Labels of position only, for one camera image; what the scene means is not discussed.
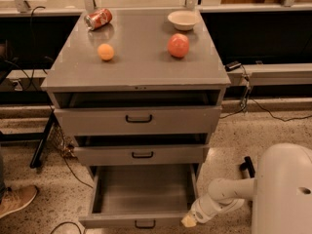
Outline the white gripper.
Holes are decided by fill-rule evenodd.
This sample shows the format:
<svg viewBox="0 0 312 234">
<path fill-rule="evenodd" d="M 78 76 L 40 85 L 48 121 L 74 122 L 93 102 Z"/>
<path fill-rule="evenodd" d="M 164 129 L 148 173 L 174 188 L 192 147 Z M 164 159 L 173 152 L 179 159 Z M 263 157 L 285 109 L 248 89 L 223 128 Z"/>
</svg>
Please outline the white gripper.
<svg viewBox="0 0 312 234">
<path fill-rule="evenodd" d="M 206 194 L 192 204 L 190 211 L 184 216 L 181 223 L 186 228 L 195 227 L 198 223 L 207 223 L 216 215 L 238 210 L 244 203 L 244 199 L 230 199 L 229 203 L 220 203 L 212 199 L 209 194 Z"/>
</svg>

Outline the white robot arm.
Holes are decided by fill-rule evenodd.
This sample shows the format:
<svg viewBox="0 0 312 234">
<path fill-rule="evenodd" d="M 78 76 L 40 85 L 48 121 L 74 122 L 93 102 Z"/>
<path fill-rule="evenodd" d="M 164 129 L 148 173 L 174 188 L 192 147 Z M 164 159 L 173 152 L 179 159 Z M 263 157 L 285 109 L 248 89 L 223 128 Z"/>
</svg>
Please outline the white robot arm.
<svg viewBox="0 0 312 234">
<path fill-rule="evenodd" d="M 312 234 L 312 150 L 280 143 L 269 147 L 252 178 L 216 178 L 182 219 L 186 227 L 253 202 L 252 234 Z"/>
</svg>

